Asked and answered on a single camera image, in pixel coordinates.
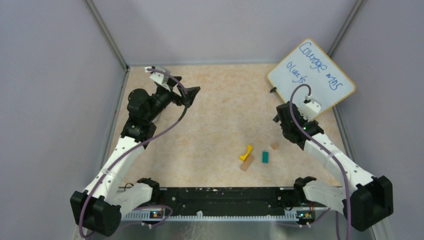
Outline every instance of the cable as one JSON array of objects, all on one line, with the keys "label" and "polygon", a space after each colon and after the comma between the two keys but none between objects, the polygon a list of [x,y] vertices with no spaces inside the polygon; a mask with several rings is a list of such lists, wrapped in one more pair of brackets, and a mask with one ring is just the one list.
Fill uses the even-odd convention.
[{"label": "cable", "polygon": [[123,191],[125,192],[125,190],[126,190],[126,188],[127,188],[127,185],[128,184],[131,184],[131,187],[134,187],[134,184],[132,184],[131,182],[127,182],[126,184],[125,184],[125,186],[123,186]]},{"label": "cable", "polygon": [[[294,124],[296,124],[297,128],[303,133],[303,135],[305,135],[308,139],[310,139],[313,143],[315,143],[316,145],[318,145],[320,148],[322,148],[328,155],[331,154],[331,151],[328,150],[324,145],[322,145],[319,141],[315,140],[314,138],[312,138],[312,136],[310,136],[302,127],[301,125],[298,123],[298,121],[295,118],[295,114],[293,113],[293,97],[295,96],[295,93],[301,88],[301,87],[307,87],[309,90],[308,96],[311,95],[311,86],[309,86],[308,84],[300,84],[299,86],[297,86],[293,93],[290,96],[290,103],[289,103],[289,107],[290,107],[290,115],[291,115],[291,119],[293,120]],[[351,212],[351,196],[350,196],[350,191],[349,191],[349,180],[348,180],[348,176],[346,176],[346,172],[345,172],[345,168],[343,167],[342,163],[340,163],[340,161],[337,159],[337,157],[335,155],[332,156],[332,158],[334,159],[335,163],[338,165],[338,167],[341,170],[341,174],[343,175],[343,182],[344,182],[344,189],[346,191],[346,205],[347,205],[347,236],[346,239],[350,240],[351,239],[351,231],[352,231],[352,212]]]},{"label": "cable", "polygon": [[[185,93],[187,93],[187,89],[181,84],[181,82],[180,81],[178,81],[175,77],[173,77],[172,75],[170,75],[169,73],[166,73],[166,72],[163,72],[163,71],[159,71],[159,70],[156,70],[156,69],[150,69],[150,70],[153,70],[154,72],[158,72],[158,73],[161,73],[161,74],[167,74],[166,76],[168,76],[169,78],[171,78],[172,80],[174,80],[178,85],[180,85],[181,86],[181,88],[182,88],[182,90],[185,92]],[[148,143],[150,143],[151,141],[153,141],[153,140],[155,140],[155,139],[157,139],[157,138],[159,138],[160,136],[162,136],[162,135],[164,135],[164,134],[166,134],[169,130],[171,130],[172,128],[174,128],[182,119],[183,119],[183,117],[184,117],[184,115],[186,115],[186,112],[187,112],[187,109],[188,109],[188,107],[187,106],[184,106],[184,110],[182,111],[182,113],[181,113],[181,116],[178,118],[178,120],[174,123],[174,124],[172,124],[170,127],[168,127],[167,129],[165,129],[163,132],[161,132],[161,133],[159,133],[159,134],[157,134],[156,136],[153,136],[153,137],[151,137],[151,138],[149,138],[149,139],[147,139],[146,141],[143,141],[143,142],[141,142],[141,143],[139,143],[139,144],[137,144],[137,145],[135,145],[135,146],[133,146],[132,148],[130,148],[128,151],[126,151],[126,152],[124,152],[121,156],[119,156],[108,168],[107,168],[107,170],[108,171],[111,171],[114,167],[115,167],[115,165],[119,162],[119,161],[121,161],[125,156],[127,156],[129,153],[131,153],[132,151],[134,151],[135,149],[137,149],[137,148],[139,148],[139,147],[141,147],[141,146],[143,146],[143,145],[145,145],[145,144],[148,144]],[[83,231],[83,220],[84,220],[84,213],[86,212],[86,209],[87,209],[87,205],[89,204],[89,200],[92,198],[92,196],[93,196],[93,194],[94,194],[94,192],[97,190],[97,188],[99,187],[99,185],[101,184],[101,182],[103,181],[103,179],[105,179],[105,177],[106,177],[106,174],[103,174],[99,179],[98,179],[98,181],[96,182],[96,184],[94,185],[94,187],[92,188],[92,190],[90,191],[90,193],[88,194],[88,197],[85,199],[85,202],[84,202],[84,205],[82,205],[82,209],[81,209],[81,214],[79,215],[79,223],[78,223],[78,228],[79,228],[79,235],[81,235],[81,238],[83,238],[83,239],[85,239],[85,238],[88,238],[88,237],[90,237],[91,235],[93,235],[94,234],[94,231],[93,232],[91,232],[90,234],[87,234],[87,235],[85,235],[84,234],[84,231]]]},{"label": "cable", "polygon": [[183,90],[184,94],[188,94],[187,89],[186,89],[186,88],[185,88],[185,87],[181,84],[181,82],[180,82],[180,81],[178,81],[178,79],[176,79],[176,78],[175,78],[174,76],[172,76],[171,74],[169,74],[169,73],[167,73],[167,72],[165,72],[165,71],[161,71],[161,70],[153,69],[153,68],[147,68],[147,69],[146,69],[146,71],[149,71],[149,72],[155,72],[155,73],[163,74],[163,75],[167,76],[168,78],[172,79],[174,82],[176,82],[176,84],[178,84],[178,85],[182,88],[182,90]]},{"label": "cable", "polygon": [[[313,225],[315,225],[316,223],[318,223],[319,221],[321,221],[329,212],[330,212],[331,208],[327,208],[327,210],[325,210],[321,215],[319,215],[319,217],[314,221],[311,222],[309,224],[309,227],[312,227]],[[291,228],[301,228],[302,225],[299,224],[287,224],[287,223],[277,223],[278,225],[281,226],[285,226],[285,227],[291,227]]]},{"label": "cable", "polygon": [[335,211],[335,234],[337,235],[337,240],[340,240],[340,229],[339,229],[339,212]]},{"label": "cable", "polygon": [[284,204],[284,202],[283,202],[283,201],[281,201],[281,204],[282,204],[282,207],[283,207],[285,210],[287,210],[287,211],[291,211],[291,210],[293,210],[293,206],[291,206],[289,209],[287,209],[287,207],[286,207],[286,205]]}]

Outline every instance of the whiteboard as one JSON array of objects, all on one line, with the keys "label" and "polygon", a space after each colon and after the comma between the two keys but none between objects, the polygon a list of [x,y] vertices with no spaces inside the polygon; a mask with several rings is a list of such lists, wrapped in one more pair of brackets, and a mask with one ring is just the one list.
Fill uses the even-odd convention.
[{"label": "whiteboard", "polygon": [[312,98],[320,105],[318,113],[307,111],[304,104],[307,87],[301,87],[293,98],[300,113],[314,119],[352,94],[356,86],[311,38],[291,51],[269,74],[268,80],[284,102],[300,84],[309,84]]}]

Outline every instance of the teal block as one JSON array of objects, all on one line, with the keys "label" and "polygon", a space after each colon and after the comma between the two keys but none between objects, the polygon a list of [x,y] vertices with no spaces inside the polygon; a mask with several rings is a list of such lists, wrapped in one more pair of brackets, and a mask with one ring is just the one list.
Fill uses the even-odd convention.
[{"label": "teal block", "polygon": [[262,152],[262,163],[264,163],[264,164],[268,163],[268,152],[267,151]]}]

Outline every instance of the yellow block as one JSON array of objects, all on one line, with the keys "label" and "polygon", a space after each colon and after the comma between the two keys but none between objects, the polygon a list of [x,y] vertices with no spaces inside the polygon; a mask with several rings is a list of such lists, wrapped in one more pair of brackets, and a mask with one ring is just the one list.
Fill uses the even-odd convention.
[{"label": "yellow block", "polygon": [[251,145],[247,145],[247,153],[244,155],[240,156],[240,159],[244,162],[246,160],[246,158],[249,156],[249,154],[251,153],[253,147]]}]

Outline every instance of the small wooden block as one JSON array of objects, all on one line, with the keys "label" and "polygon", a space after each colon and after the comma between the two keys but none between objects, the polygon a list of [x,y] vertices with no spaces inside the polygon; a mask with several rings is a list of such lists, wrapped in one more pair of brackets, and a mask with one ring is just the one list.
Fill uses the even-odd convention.
[{"label": "small wooden block", "polygon": [[249,166],[252,164],[253,160],[255,160],[255,158],[252,155],[247,156],[246,160],[244,160],[244,162],[241,164],[240,169],[246,172]]},{"label": "small wooden block", "polygon": [[271,148],[272,148],[272,150],[276,150],[276,149],[278,149],[278,148],[279,148],[279,146],[280,146],[280,144],[279,144],[278,142],[274,142],[273,144],[271,144]]}]

